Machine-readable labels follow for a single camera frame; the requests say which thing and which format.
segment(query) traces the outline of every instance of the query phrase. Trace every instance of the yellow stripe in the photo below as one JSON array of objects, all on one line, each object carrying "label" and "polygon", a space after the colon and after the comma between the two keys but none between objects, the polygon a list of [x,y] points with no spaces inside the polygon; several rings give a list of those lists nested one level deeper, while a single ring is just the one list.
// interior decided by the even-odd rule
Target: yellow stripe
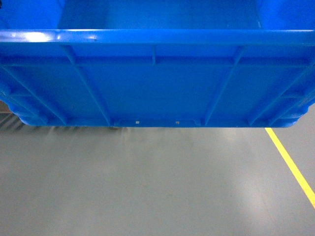
[{"label": "yellow stripe", "polygon": [[278,151],[280,152],[281,156],[285,160],[287,166],[289,166],[289,168],[290,168],[291,172],[293,173],[294,177],[299,182],[299,184],[300,184],[301,188],[303,189],[304,193],[306,194],[306,196],[310,200],[311,204],[315,208],[315,193],[314,193],[314,191],[311,189],[311,187],[309,186],[309,184],[307,183],[307,181],[305,180],[305,178],[303,177],[303,175],[301,174],[301,172],[299,171],[299,169],[297,168],[297,166],[293,162],[293,160],[290,157],[289,153],[287,153],[287,151],[285,150],[284,146],[282,145],[282,143],[280,142],[280,140],[278,139],[278,137],[276,136],[276,134],[272,130],[272,128],[266,128],[266,131],[269,134],[271,140],[276,145]]}]

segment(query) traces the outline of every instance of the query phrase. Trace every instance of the plastic crate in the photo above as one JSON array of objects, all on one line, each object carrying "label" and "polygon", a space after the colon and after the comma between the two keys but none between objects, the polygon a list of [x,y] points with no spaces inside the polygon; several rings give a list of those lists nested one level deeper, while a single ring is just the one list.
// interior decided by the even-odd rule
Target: plastic crate
[{"label": "plastic crate", "polygon": [[287,127],[315,102],[314,0],[2,0],[0,28],[30,125]]}]

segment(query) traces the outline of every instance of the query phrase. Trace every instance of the gray epoxy floor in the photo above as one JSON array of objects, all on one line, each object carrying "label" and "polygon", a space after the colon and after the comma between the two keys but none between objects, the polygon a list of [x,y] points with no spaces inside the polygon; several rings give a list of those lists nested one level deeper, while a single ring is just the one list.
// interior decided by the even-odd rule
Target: gray epoxy floor
[{"label": "gray epoxy floor", "polygon": [[[314,114],[275,129],[313,190]],[[12,118],[0,150],[3,236],[315,232],[315,209],[264,129],[50,128]]]}]

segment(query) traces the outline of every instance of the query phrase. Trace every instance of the blue plastic crate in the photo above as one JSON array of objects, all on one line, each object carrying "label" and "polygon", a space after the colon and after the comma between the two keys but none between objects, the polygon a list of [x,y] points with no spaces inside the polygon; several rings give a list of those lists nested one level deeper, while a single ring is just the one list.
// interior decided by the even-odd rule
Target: blue plastic crate
[{"label": "blue plastic crate", "polygon": [[2,0],[0,100],[30,125],[287,127],[314,0]]}]

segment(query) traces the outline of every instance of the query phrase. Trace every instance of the floor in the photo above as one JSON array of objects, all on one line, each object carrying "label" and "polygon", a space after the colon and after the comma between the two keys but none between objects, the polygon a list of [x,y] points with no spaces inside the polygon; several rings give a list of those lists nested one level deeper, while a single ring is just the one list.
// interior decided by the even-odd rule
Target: floor
[{"label": "floor", "polygon": [[[315,190],[315,107],[274,129]],[[315,209],[263,128],[0,123],[0,235],[312,236]]]}]

